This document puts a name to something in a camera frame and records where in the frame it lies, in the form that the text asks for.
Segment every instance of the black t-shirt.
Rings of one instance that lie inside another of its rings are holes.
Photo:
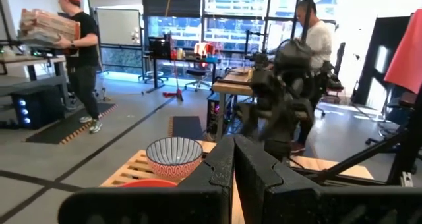
[[[88,34],[95,34],[98,36],[96,22],[89,14],[80,12],[70,17],[70,19],[80,22],[80,38],[83,38]],[[69,54],[66,55],[66,63],[68,67],[97,67],[97,45],[70,49]]]

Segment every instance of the person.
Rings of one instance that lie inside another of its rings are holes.
[[[317,6],[313,1],[302,0],[297,5],[297,19],[303,26],[305,23],[305,16],[308,5],[311,5],[311,15],[309,17],[309,29],[307,32],[306,43],[312,50],[311,68],[313,70],[312,83],[315,84],[315,92],[309,99],[312,109],[315,112],[317,104],[321,99],[322,92],[317,90],[319,88],[318,70],[325,61],[330,61],[332,49],[332,36],[328,25],[317,17]],[[301,122],[300,133],[296,141],[291,142],[291,152],[298,153],[305,150],[306,139],[312,129],[312,124]]]
[[[80,0],[59,0],[59,5],[69,18],[80,23],[80,39],[71,41],[63,36],[55,43],[66,49],[66,68],[69,84],[77,98],[84,104],[88,116],[81,123],[92,122],[90,132],[101,129],[97,100],[94,96],[98,66],[98,33],[95,20],[80,8]]]

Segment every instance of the concrete floor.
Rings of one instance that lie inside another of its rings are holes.
[[[119,107],[102,119],[104,125],[97,134],[85,132],[66,145],[56,146],[21,142],[33,131],[0,130],[0,223],[56,223],[57,209],[72,187],[103,183],[135,152],[167,136],[170,116],[197,115],[205,127],[208,90],[185,91],[185,101],[180,103],[162,96],[162,92],[174,91],[173,87],[142,96],[138,93],[151,85],[116,80],[105,80],[104,84],[112,103]],[[341,161],[364,149],[367,137],[376,137],[376,124],[355,108],[320,107],[327,115],[320,119],[317,112],[308,140],[317,157]],[[385,180],[392,159],[392,155],[382,154],[362,165],[374,178]],[[37,182],[5,178],[15,173]],[[421,181],[419,175],[414,176],[418,186]],[[51,188],[52,182],[61,183],[63,188]]]

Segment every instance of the black box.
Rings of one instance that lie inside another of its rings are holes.
[[[226,94],[226,114],[224,115],[223,131],[227,128],[227,121],[231,116],[231,98]],[[206,112],[206,132],[208,134],[217,134],[218,111],[220,110],[220,94],[214,93],[208,98],[208,106]]]
[[[65,118],[65,108],[56,86],[37,86],[11,94],[18,124],[39,129]]]

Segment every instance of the black pants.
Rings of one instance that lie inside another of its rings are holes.
[[[321,96],[323,92],[320,90],[320,81],[321,77],[319,75],[314,76],[312,83],[314,83],[314,94],[311,98],[309,98],[309,102],[311,103],[312,107],[312,113],[315,112],[315,109],[317,109],[317,105],[319,100],[321,99]],[[307,121],[301,121],[300,127],[301,131],[299,133],[299,137],[297,139],[297,142],[305,145],[306,139],[308,138],[308,135],[312,129],[313,123],[309,123]]]
[[[68,68],[69,84],[76,97],[84,104],[86,112],[93,119],[98,119],[97,99],[94,96],[96,85],[96,67]]]

